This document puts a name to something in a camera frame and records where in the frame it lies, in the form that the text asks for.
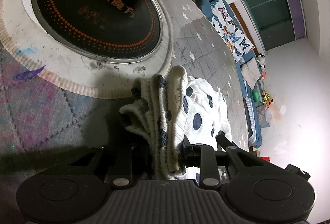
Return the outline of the black white plush toy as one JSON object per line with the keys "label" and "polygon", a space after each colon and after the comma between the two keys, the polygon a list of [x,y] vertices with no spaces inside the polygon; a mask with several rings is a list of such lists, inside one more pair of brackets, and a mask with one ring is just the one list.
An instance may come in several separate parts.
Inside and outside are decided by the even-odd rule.
{"label": "black white plush toy", "polygon": [[265,55],[259,53],[257,55],[257,62],[258,62],[258,65],[259,65],[259,68],[261,70],[263,70],[265,68],[265,62],[266,62],[266,58],[265,58]]}

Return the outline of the green toy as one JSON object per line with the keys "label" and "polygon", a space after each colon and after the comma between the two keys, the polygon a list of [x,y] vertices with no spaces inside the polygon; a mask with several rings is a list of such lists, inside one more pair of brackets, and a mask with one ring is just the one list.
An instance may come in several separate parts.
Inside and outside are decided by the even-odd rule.
{"label": "green toy", "polygon": [[253,101],[255,103],[261,103],[262,102],[262,96],[261,94],[259,93],[258,90],[252,90],[252,97],[253,97]]}

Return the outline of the black round induction cooktop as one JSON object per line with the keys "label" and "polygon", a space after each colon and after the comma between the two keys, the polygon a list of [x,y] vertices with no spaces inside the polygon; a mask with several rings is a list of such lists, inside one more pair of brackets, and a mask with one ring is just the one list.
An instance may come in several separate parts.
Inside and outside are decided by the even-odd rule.
{"label": "black round induction cooktop", "polygon": [[160,43],[154,0],[31,0],[38,22],[62,44],[91,56],[138,59]]}

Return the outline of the grey star quilted tablecloth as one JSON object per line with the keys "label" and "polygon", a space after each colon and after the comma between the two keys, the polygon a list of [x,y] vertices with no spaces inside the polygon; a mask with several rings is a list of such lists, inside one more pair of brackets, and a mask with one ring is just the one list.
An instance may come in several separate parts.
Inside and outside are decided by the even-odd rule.
{"label": "grey star quilted tablecloth", "polygon": [[[174,27],[173,65],[222,92],[232,138],[247,149],[247,123],[232,54],[192,0],[162,0]],[[1,49],[1,223],[24,223],[16,190],[30,176],[106,144],[112,100],[71,93],[38,77]]]}

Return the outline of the orange yellow toy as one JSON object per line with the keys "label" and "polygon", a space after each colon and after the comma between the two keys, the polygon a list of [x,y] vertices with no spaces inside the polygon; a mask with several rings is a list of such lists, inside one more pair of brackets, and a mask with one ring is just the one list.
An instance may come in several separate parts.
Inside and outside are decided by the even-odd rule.
{"label": "orange yellow toy", "polygon": [[268,107],[273,103],[272,96],[267,93],[266,91],[262,92],[262,101],[264,104],[266,104]]}

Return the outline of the butterfly print pillow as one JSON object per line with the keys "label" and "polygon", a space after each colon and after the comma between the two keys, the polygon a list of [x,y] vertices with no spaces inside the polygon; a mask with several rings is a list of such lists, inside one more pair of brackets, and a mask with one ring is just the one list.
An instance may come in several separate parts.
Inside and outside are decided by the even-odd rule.
{"label": "butterfly print pillow", "polygon": [[210,5],[213,27],[230,49],[234,61],[240,62],[245,54],[253,50],[252,42],[235,21],[235,16],[230,15],[231,10],[226,8],[222,0],[212,0]]}

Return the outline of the white polka dot garment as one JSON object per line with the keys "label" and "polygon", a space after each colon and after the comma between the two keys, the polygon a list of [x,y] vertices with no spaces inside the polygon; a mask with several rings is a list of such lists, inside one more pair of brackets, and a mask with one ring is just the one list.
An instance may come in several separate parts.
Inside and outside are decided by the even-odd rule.
{"label": "white polka dot garment", "polygon": [[126,130],[147,140],[153,155],[156,179],[192,179],[197,166],[180,163],[181,144],[206,144],[217,149],[217,135],[232,138],[226,100],[205,79],[187,75],[183,66],[168,76],[136,79],[135,100],[120,108],[128,118]]}

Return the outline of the dark green window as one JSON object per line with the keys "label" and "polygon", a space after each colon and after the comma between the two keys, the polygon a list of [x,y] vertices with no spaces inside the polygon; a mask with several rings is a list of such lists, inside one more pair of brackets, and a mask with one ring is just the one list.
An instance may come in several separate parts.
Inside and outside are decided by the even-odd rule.
{"label": "dark green window", "polygon": [[301,0],[243,0],[265,51],[306,37]]}

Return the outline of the beige cushion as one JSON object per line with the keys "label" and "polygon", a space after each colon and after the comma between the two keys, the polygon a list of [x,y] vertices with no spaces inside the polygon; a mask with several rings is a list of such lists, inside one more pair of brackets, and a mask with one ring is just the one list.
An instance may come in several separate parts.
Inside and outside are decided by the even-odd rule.
{"label": "beige cushion", "polygon": [[256,82],[261,78],[261,71],[255,58],[241,66],[241,73],[251,89],[254,89]]}

